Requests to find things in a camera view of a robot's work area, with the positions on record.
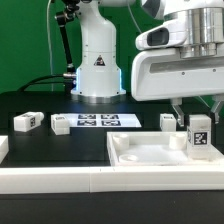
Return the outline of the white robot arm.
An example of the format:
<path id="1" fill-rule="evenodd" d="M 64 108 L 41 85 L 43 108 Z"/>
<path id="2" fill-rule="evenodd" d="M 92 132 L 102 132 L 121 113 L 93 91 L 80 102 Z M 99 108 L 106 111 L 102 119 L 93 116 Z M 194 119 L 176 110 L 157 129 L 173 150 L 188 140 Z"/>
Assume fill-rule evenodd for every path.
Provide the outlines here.
<path id="1" fill-rule="evenodd" d="M 101 6 L 129 6 L 135 0 L 82 0 L 82 63 L 74 97 L 110 102 L 125 94 L 116 64 L 116 28 L 104 19 Z M 141 7 L 163 24 L 135 40 L 140 53 L 131 70 L 131 94 L 137 101 L 169 99 L 180 109 L 186 97 L 211 95 L 218 115 L 224 107 L 224 0 L 141 0 Z"/>

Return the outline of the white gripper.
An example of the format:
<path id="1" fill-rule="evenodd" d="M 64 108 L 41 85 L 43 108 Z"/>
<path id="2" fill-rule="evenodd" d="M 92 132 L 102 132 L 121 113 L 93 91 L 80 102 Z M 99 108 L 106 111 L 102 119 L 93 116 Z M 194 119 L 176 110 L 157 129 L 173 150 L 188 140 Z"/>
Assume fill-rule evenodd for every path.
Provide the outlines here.
<path id="1" fill-rule="evenodd" d="M 214 95 L 211 112 L 218 124 L 224 107 L 224 49 L 219 47 L 215 56 L 187 59 L 180 57 L 178 48 L 143 51 L 132 63 L 131 94 L 137 101 L 172 99 L 180 127 L 181 98 Z"/>

